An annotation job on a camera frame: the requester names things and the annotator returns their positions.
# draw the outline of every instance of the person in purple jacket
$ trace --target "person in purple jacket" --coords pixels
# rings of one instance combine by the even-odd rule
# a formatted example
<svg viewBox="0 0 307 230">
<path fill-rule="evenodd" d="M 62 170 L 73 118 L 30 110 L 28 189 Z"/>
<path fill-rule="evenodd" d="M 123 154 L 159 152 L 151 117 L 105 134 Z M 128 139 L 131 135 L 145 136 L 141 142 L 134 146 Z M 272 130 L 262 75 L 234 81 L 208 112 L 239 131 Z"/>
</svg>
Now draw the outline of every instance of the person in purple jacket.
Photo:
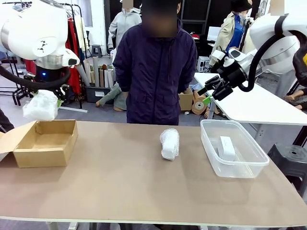
<svg viewBox="0 0 307 230">
<path fill-rule="evenodd" d="M 178 93 L 191 82 L 197 50 L 177 18 L 181 0 L 143 0 L 142 23 L 130 28 L 113 65 L 127 95 L 127 123 L 178 125 Z"/>
</svg>

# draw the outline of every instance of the gray plastic stool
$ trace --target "gray plastic stool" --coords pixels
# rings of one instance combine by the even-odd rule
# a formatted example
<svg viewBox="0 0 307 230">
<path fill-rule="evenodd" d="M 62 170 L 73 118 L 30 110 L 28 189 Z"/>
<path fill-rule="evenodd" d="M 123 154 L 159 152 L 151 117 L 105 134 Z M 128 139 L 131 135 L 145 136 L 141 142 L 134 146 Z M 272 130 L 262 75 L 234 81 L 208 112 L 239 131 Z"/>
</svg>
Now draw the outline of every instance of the gray plastic stool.
<svg viewBox="0 0 307 230">
<path fill-rule="evenodd" d="M 268 156 L 303 196 L 307 187 L 307 150 L 296 145 L 275 144 Z"/>
<path fill-rule="evenodd" d="M 102 58 L 102 51 L 100 45 L 92 45 L 92 56 Z"/>
</svg>

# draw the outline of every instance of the gray hoodie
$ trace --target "gray hoodie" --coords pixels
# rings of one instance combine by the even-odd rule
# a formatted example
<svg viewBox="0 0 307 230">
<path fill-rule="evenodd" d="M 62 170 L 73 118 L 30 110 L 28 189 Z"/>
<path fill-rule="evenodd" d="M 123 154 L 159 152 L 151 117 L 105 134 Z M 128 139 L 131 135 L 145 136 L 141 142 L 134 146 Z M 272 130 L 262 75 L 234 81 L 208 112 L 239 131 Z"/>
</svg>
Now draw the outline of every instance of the gray hoodie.
<svg viewBox="0 0 307 230">
<path fill-rule="evenodd" d="M 109 28 L 109 39 L 107 43 L 109 49 L 113 49 L 113 37 L 116 36 L 116 47 L 118 47 L 124 33 L 131 27 L 142 22 L 139 13 L 139 9 L 133 8 L 130 12 L 126 12 L 125 9 L 122 9 L 122 11 L 116 15 Z"/>
</svg>

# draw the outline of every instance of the purple jacket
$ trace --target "purple jacket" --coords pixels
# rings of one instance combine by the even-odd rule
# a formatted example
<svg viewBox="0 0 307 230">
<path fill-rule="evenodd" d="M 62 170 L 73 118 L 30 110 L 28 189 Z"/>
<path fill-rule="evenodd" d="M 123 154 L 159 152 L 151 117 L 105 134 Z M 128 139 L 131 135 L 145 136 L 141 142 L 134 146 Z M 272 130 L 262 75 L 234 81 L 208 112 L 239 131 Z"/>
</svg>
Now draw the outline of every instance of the purple jacket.
<svg viewBox="0 0 307 230">
<path fill-rule="evenodd" d="M 152 38 L 142 24 L 123 36 L 113 65 L 123 92 L 129 92 L 127 122 L 178 125 L 178 93 L 184 92 L 196 69 L 193 38 L 177 23 L 177 37 Z"/>
</svg>

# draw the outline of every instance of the cable spool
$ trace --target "cable spool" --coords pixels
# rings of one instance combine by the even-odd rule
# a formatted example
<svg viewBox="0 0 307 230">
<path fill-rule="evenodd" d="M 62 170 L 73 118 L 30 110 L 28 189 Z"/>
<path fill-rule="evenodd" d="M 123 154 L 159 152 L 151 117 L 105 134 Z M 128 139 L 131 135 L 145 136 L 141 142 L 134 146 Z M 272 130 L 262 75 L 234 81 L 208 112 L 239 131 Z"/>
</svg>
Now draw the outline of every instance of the cable spool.
<svg viewBox="0 0 307 230">
<path fill-rule="evenodd" d="M 204 104 L 203 100 L 206 98 L 206 96 L 203 94 L 202 96 L 198 95 L 198 90 L 194 90 L 194 98 L 193 98 L 193 105 L 192 105 L 192 112 L 196 115 L 201 115 L 205 112 L 207 106 Z"/>
</svg>

